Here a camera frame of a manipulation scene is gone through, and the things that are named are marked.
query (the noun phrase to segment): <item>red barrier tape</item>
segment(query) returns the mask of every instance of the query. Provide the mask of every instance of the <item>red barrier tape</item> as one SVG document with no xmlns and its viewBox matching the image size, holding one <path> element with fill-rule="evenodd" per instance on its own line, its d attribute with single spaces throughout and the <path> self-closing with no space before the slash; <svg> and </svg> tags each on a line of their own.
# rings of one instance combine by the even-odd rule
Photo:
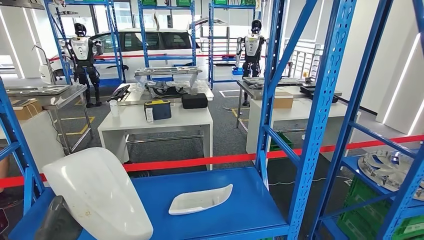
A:
<svg viewBox="0 0 424 240">
<path fill-rule="evenodd" d="M 415 136 L 402 136 L 391 138 L 395 143 L 410 143 L 410 142 L 419 142 L 424 141 L 424 135 L 415 135 Z M 372 141 L 362 141 L 349 143 L 346 149 L 360 149 L 360 148 L 369 148 L 385 145 L 379 140 Z M 333 152 L 335 150 L 335 145 L 322 146 L 319 150 L 320 153 Z M 302 154 L 302 149 L 297 148 L 293 150 L 297 155 Z M 277 159 L 287 157 L 287 154 L 283 151 L 270 151 L 266 155 L 269 159 Z M 202 158 L 193 158 L 185 160 L 173 160 L 173 161 L 154 161 L 154 162 L 142 162 L 142 163 L 133 163 L 125 164 L 123 168 L 127 172 L 135 171 L 144 171 L 144 170 L 159 170 L 159 169 L 174 169 L 174 168 L 186 168 L 194 167 L 208 164 L 227 164 L 227 163 L 237 163 L 237 162 L 246 162 L 255 160 L 256 154 L 236 154 L 236 155 L 225 155 L 225 156 L 214 156 L 214 157 L 202 157 Z M 46 177 L 44 174 L 41 174 L 41 179 L 43 182 L 46 182 Z M 13 176 L 0 179 L 0 188 L 11 188 L 24 185 L 23 176 Z"/>
</svg>

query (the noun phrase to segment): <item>green container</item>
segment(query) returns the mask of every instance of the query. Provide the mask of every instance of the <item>green container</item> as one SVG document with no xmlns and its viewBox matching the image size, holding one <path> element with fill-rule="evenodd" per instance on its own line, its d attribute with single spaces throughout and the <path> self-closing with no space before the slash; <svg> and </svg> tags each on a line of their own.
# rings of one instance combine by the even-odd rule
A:
<svg viewBox="0 0 424 240">
<path fill-rule="evenodd" d="M 141 3 L 143 3 L 143 5 L 149 5 L 149 6 L 157 6 L 158 5 L 157 0 L 141 0 Z"/>
<path fill-rule="evenodd" d="M 213 3 L 218 5 L 228 5 L 228 0 L 213 0 Z"/>
<path fill-rule="evenodd" d="M 241 0 L 241 5 L 255 6 L 256 0 Z"/>
<path fill-rule="evenodd" d="M 284 135 L 282 132 L 277 131 L 276 132 L 278 134 L 278 136 L 292 149 L 293 148 L 293 142 L 290 141 L 290 139 L 288 137 L 286 137 L 286 135 Z M 269 146 L 269 151 L 273 152 L 273 151 L 279 151 L 281 150 L 280 147 L 277 145 L 277 143 L 271 139 L 271 144 Z"/>
<path fill-rule="evenodd" d="M 190 7 L 192 5 L 192 0 L 176 0 L 176 5 L 178 7 Z"/>
<path fill-rule="evenodd" d="M 350 185 L 349 193 L 344 201 L 344 206 L 349 207 L 356 205 L 377 196 L 378 194 L 375 193 L 372 188 L 355 177 Z M 358 229 L 361 230 L 362 234 L 368 232 L 375 234 L 372 236 L 375 238 L 390 207 L 391 203 L 387 200 L 383 200 L 357 208 L 353 211 L 345 212 L 340 215 L 337 225 L 346 235 L 351 235 L 355 233 L 355 229 Z M 424 240 L 424 216 L 404 219 L 402 224 L 394 231 L 392 237 L 393 240 L 405 240 L 409 238 Z"/>
</svg>

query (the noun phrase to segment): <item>robot leg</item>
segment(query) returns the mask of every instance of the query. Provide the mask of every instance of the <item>robot leg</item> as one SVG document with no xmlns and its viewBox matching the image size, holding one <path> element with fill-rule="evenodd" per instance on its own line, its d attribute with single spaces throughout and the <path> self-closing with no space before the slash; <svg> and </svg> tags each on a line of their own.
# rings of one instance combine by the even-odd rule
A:
<svg viewBox="0 0 424 240">
<path fill-rule="evenodd" d="M 87 108 L 93 107 L 93 104 L 91 103 L 92 100 L 90 98 L 90 84 L 89 80 L 87 79 L 86 71 L 82 66 L 77 66 L 75 69 L 75 75 L 78 76 L 78 81 L 80 84 L 87 85 L 87 89 L 85 90 L 85 103 Z"/>
<path fill-rule="evenodd" d="M 94 68 L 94 66 L 88 66 L 87 73 L 88 73 L 88 76 L 90 77 L 91 84 L 93 84 L 93 87 L 94 87 L 95 106 L 98 107 L 102 105 L 102 102 L 100 101 L 100 89 L 99 89 L 100 79 L 96 74 L 96 69 Z"/>
<path fill-rule="evenodd" d="M 249 74 L 250 74 L 249 63 L 245 62 L 245 63 L 243 63 L 243 77 L 249 77 Z M 244 92 L 243 106 L 248 106 L 248 105 L 249 105 L 248 94 L 246 92 Z"/>
</svg>

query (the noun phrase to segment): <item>white table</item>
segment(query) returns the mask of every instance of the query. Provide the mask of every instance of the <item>white table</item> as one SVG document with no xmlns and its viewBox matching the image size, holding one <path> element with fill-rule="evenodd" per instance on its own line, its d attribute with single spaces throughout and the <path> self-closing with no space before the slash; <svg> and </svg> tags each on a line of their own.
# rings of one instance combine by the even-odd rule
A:
<svg viewBox="0 0 424 240">
<path fill-rule="evenodd" d="M 127 135 L 203 131 L 204 157 L 212 157 L 212 129 L 214 121 L 208 108 L 184 109 L 181 103 L 171 105 L 171 118 L 146 121 L 144 105 L 119 106 L 119 117 L 109 113 L 97 130 L 101 146 L 110 150 L 124 163 L 130 160 L 127 149 Z"/>
<path fill-rule="evenodd" d="M 312 100 L 308 98 L 295 98 L 292 108 L 276 108 L 272 111 L 272 118 L 270 126 L 274 126 L 274 122 L 284 121 L 286 123 L 296 123 L 306 126 L 309 114 L 311 112 Z M 249 125 L 247 131 L 246 152 L 249 154 L 256 153 L 259 122 L 261 119 L 262 100 L 251 100 L 249 111 Z M 342 127 L 343 119 L 346 114 L 347 106 L 339 101 L 331 104 L 330 113 L 328 115 L 327 126 L 322 139 L 321 146 L 334 145 Z M 270 150 L 271 138 L 268 140 L 268 149 Z M 333 153 L 327 152 L 323 155 L 331 160 Z"/>
<path fill-rule="evenodd" d="M 40 173 L 43 172 L 42 167 L 65 156 L 64 149 L 58 142 L 58 132 L 53 127 L 46 110 L 28 120 L 20 120 L 19 124 Z M 0 128 L 0 140 L 7 144 L 2 128 Z"/>
</svg>

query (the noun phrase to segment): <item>white plastic cover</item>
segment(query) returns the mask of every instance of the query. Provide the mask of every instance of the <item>white plastic cover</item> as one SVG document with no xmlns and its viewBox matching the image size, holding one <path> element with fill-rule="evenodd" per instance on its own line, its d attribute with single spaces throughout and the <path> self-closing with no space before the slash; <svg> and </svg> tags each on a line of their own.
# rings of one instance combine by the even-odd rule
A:
<svg viewBox="0 0 424 240">
<path fill-rule="evenodd" d="M 117 157 L 101 147 L 85 149 L 44 166 L 56 195 L 76 221 L 98 240 L 148 240 L 153 227 Z"/>
</svg>

